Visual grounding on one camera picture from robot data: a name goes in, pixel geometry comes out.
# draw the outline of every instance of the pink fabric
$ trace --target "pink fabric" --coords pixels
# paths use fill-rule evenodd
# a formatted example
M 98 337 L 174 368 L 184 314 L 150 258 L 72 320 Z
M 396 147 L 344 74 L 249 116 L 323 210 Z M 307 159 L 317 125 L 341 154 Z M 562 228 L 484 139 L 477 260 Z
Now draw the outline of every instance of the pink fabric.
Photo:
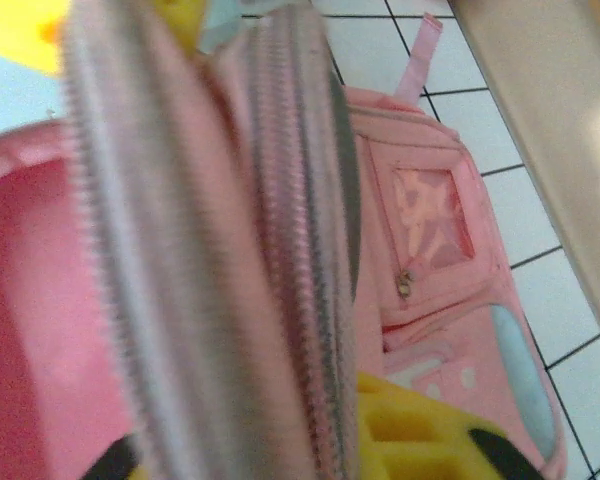
M 383 327 L 385 374 L 438 358 L 412 387 L 439 394 L 457 407 L 504 428 L 548 479 L 561 479 L 566 451 L 553 388 L 542 368 L 515 291 L 506 253 L 484 183 L 457 133 L 403 101 L 347 90 L 361 175 L 363 242 L 372 268 L 360 269 L 361 289 L 371 283 L 378 314 L 356 325 Z M 410 274 L 410 295 L 397 288 Z M 545 461 L 520 418 L 500 358 L 489 305 L 507 307 L 519 321 L 552 405 L 556 448 Z M 376 337 L 358 327 L 367 358 Z
M 418 103 L 441 32 L 442 22 L 433 15 L 425 13 L 411 48 L 409 64 L 396 89 L 396 98 L 412 105 Z
M 57 123 L 0 138 L 5 479 L 75 480 L 131 429 L 79 243 L 64 158 Z

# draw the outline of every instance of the floor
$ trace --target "floor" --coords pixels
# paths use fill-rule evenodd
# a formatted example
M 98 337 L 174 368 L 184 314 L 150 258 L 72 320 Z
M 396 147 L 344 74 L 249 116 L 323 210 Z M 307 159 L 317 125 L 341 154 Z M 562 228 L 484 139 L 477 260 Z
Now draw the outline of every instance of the floor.
M 453 11 L 445 0 L 313 3 L 326 16 L 341 81 L 386 93 L 398 84 L 423 12 L 443 22 L 419 106 L 460 132 L 487 184 L 522 303 L 563 408 L 567 479 L 600 480 L 600 329 Z M 245 22 L 262 8 L 245 9 Z M 0 59 L 0 132 L 62 115 L 58 90 L 54 79 Z

